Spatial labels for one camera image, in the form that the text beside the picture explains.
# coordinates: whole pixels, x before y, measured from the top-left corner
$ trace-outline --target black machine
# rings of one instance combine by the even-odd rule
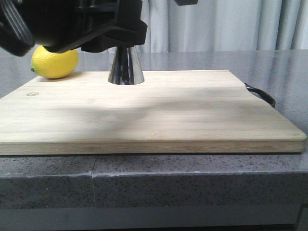
[[[141,8],[142,0],[0,0],[0,46],[23,56],[34,44],[55,53],[142,45],[147,25]]]

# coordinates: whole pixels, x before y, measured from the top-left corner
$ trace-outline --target chrome cone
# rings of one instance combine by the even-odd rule
[[[117,47],[108,81],[118,85],[134,85],[144,82],[135,47]]]

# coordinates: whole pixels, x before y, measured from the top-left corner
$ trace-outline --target black handle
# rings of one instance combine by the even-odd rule
[[[12,0],[0,0],[0,10],[11,28],[7,29],[4,24],[0,24],[0,46],[14,55],[25,55],[35,44],[32,33]]]
[[[176,2],[179,6],[185,6],[185,5],[197,4],[197,3],[198,3],[198,0],[175,0],[175,2]]]
[[[251,87],[247,83],[244,83],[246,85],[246,89],[250,92],[257,93],[264,101],[266,101],[269,105],[271,105],[273,108],[276,106],[276,101],[273,97],[271,97],[269,94],[267,94],[265,91]]]

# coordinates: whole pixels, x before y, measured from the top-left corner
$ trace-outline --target gray granite countertop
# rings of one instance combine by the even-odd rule
[[[0,97],[34,78],[31,54],[0,52]],[[227,69],[276,99],[308,134],[308,51],[139,54],[143,70]],[[107,71],[113,54],[81,53],[77,71]],[[283,205],[308,202],[302,154],[108,154],[0,157],[0,209]]]

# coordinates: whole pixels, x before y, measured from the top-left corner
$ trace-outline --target countertop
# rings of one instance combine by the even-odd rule
[[[30,59],[30,53],[20,58],[0,51],[0,97],[35,77],[30,70]],[[76,71],[107,71],[112,59],[113,54],[81,52]],[[144,71],[230,70],[241,81],[269,93],[277,102],[276,109],[308,134],[308,50],[141,53],[139,59]],[[240,222],[202,218],[204,221],[199,223],[182,217],[178,223],[160,219],[161,223],[125,225],[129,221],[121,220],[122,225],[77,226],[84,229],[289,224],[298,220],[307,203],[307,144],[302,154],[0,157],[0,220],[3,221],[0,231],[23,230],[8,219],[16,212],[24,217],[23,211],[40,209],[49,213],[51,209],[66,208],[74,211],[142,208],[153,209],[152,214],[159,208],[176,208],[173,211],[185,208],[194,211],[195,217],[203,213],[202,209],[213,209],[212,214],[217,216],[226,211],[229,217],[234,214],[232,208],[242,208],[243,215],[255,210],[255,215],[247,215]],[[37,230],[44,227],[52,230],[56,226],[42,222],[37,227]]]

